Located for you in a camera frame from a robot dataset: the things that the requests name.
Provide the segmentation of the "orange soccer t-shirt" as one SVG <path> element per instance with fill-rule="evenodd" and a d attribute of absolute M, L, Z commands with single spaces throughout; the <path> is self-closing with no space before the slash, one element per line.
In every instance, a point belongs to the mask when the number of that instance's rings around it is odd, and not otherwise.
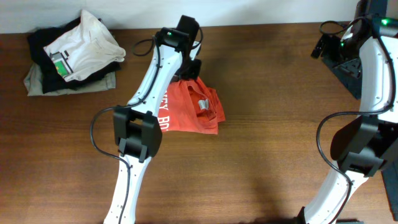
<path fill-rule="evenodd" d="M 158 113 L 162 132 L 218 134 L 218 125 L 225 120 L 216 90 L 200 78 L 171 83 Z"/>

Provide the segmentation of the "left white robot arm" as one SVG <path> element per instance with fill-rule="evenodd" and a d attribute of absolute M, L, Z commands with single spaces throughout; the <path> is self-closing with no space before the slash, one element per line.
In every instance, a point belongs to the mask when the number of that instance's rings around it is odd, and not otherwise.
<path fill-rule="evenodd" d="M 142 180 L 162 141 L 158 120 L 163 96 L 174 80 L 198 76 L 201 61 L 201 28 L 162 28 L 152 38 L 152 61 L 137 92 L 125 106 L 101 110 L 113 112 L 114 139 L 119 154 L 118 178 L 105 223 L 135 223 Z"/>

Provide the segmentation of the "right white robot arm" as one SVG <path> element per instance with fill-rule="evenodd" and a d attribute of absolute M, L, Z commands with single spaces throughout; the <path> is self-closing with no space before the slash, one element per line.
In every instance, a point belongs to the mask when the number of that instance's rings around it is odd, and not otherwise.
<path fill-rule="evenodd" d="M 318 125 L 318 152 L 330 171 L 296 223 L 336 223 L 355 191 L 397 158 L 397 19 L 380 12 L 360 14 L 340 33 L 323 32 L 311 56 L 360 80 L 360 109 L 333 113 Z M 338 116 L 355 119 L 336 132 L 326 157 L 322 127 Z"/>

